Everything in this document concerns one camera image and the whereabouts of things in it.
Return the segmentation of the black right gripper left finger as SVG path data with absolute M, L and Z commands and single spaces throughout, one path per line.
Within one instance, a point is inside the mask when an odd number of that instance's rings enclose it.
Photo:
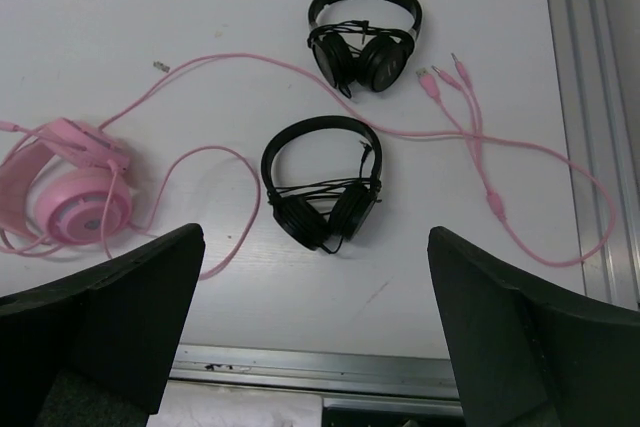
M 204 258 L 186 224 L 1 299 L 4 426 L 144 426 L 159 411 Z

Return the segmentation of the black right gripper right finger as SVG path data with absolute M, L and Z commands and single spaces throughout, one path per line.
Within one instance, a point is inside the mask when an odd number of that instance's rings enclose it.
M 639 314 L 435 227 L 427 254 L 469 426 L 636 426 Z

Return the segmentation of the pink headphones with cable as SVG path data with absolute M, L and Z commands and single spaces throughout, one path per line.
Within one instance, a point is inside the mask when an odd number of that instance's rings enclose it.
M 183 70 L 197 67 L 206 62 L 247 58 L 282 67 L 297 72 L 325 89 L 351 116 L 364 122 L 374 132 L 415 139 L 461 138 L 468 145 L 471 160 L 484 185 L 486 202 L 494 217 L 502 225 L 516 245 L 530 258 L 548 267 L 568 267 L 585 262 L 605 246 L 616 224 L 617 212 L 605 187 L 589 171 L 573 163 L 567 157 L 542 145 L 529 142 L 513 141 L 499 137 L 487 136 L 482 123 L 482 110 L 479 105 L 474 86 L 464 64 L 451 54 L 454 65 L 463 85 L 446 71 L 433 67 L 437 76 L 464 96 L 469 107 L 471 127 L 464 129 L 445 107 L 434 76 L 427 70 L 417 72 L 419 84 L 431 100 L 449 118 L 455 128 L 453 131 L 410 132 L 388 129 L 371 125 L 360 117 L 345 102 L 340 100 L 327 85 L 309 71 L 273 58 L 249 54 L 226 53 L 206 55 L 191 59 L 166 72 L 147 92 L 130 106 L 118 114 L 106 119 L 98 127 L 82 121 L 74 121 L 65 117 L 52 120 L 36 128 L 28 129 L 21 125 L 1 121 L 1 131 L 18 132 L 24 136 L 7 153 L 1 161 L 1 252 L 21 257 L 47 257 L 62 248 L 100 244 L 102 250 L 111 258 L 108 239 L 124 229 L 131 229 L 140 235 L 148 234 L 151 228 L 160 199 L 174 169 L 188 157 L 204 151 L 226 152 L 242 162 L 252 175 L 256 185 L 256 198 L 249 220 L 240 234 L 234 247 L 215 267 L 201 272 L 200 280 L 217 275 L 234 259 L 245 243 L 252 229 L 261 205 L 261 187 L 256 169 L 237 151 L 221 145 L 205 145 L 187 151 L 178 157 L 169 167 L 159 188 L 151 213 L 144 226 L 131 222 L 134 212 L 130 187 L 126 181 L 126 173 L 131 164 L 128 150 L 116 139 L 105 133 L 105 128 L 153 96 L 172 76 Z M 489 180 L 484 166 L 484 144 L 495 143 L 510 147 L 537 150 L 557 158 L 586 177 L 599 191 L 606 202 L 609 220 L 598 244 L 580 257 L 568 261 L 546 260 L 529 249 L 513 230 L 506 213 L 504 201 Z M 34 204 L 34 218 L 41 233 L 36 233 L 28 226 L 27 201 L 32 185 L 41 175 L 44 167 L 58 157 L 73 165 L 75 169 L 52 181 L 38 196 Z

